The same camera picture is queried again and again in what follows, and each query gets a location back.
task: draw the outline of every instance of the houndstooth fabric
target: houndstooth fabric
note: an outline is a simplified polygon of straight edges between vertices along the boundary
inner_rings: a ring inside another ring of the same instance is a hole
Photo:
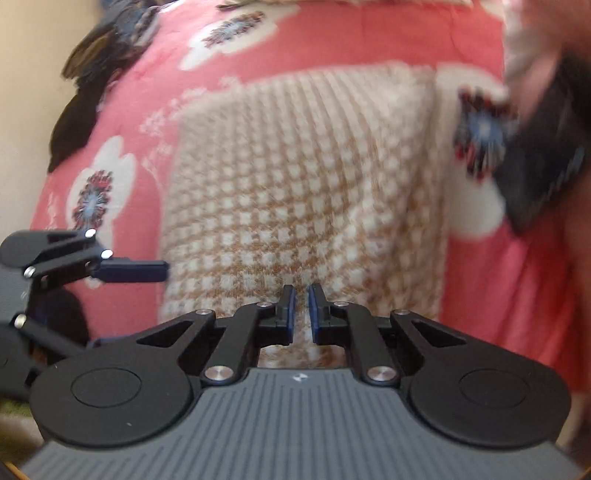
[[[162,233],[173,266],[163,320],[232,315],[297,289],[294,344],[268,367],[330,367],[312,344],[306,286],[374,314],[436,317],[445,215],[430,135],[434,72],[386,64],[282,76],[186,112]]]

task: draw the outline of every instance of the checkered cloth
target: checkered cloth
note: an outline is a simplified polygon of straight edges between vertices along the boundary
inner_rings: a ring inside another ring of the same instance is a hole
[[[260,364],[298,368],[343,361],[312,344],[310,283],[374,314],[437,317],[447,235],[434,76],[400,63],[313,71],[192,106],[165,207],[163,320],[232,315],[292,284],[294,344]]]

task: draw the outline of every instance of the skin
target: skin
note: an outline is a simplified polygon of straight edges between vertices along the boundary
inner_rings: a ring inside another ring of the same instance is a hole
[[[526,75],[511,85],[512,101],[527,121],[554,76],[562,50],[591,58],[588,22],[591,0],[513,0],[510,3],[521,14],[523,25],[539,32],[553,46]],[[580,308],[586,334],[584,351],[589,354],[587,371],[591,385],[591,168],[546,215],[544,220],[554,222],[564,234],[573,272],[580,285]]]

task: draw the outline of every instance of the bolt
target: bolt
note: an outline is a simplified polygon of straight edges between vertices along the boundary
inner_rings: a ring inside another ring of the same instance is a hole
[[[28,267],[24,273],[25,278],[31,278],[34,274],[35,274],[35,267]]]
[[[395,369],[383,365],[372,367],[368,370],[368,377],[374,382],[389,382],[397,376],[398,373]]]
[[[214,365],[205,370],[205,377],[214,382],[223,382],[231,378],[233,374],[234,370],[226,365]]]
[[[19,315],[17,315],[17,318],[14,319],[14,326],[16,328],[22,328],[23,325],[25,325],[25,322],[27,321],[27,316],[24,313],[21,313]]]

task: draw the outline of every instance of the pile of clothes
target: pile of clothes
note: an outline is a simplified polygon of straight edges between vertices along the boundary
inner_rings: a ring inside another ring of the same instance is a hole
[[[160,8],[174,0],[101,1],[102,20],[72,51],[62,70],[65,79],[76,80],[77,92],[51,134],[49,172],[86,145],[108,86],[150,46]]]

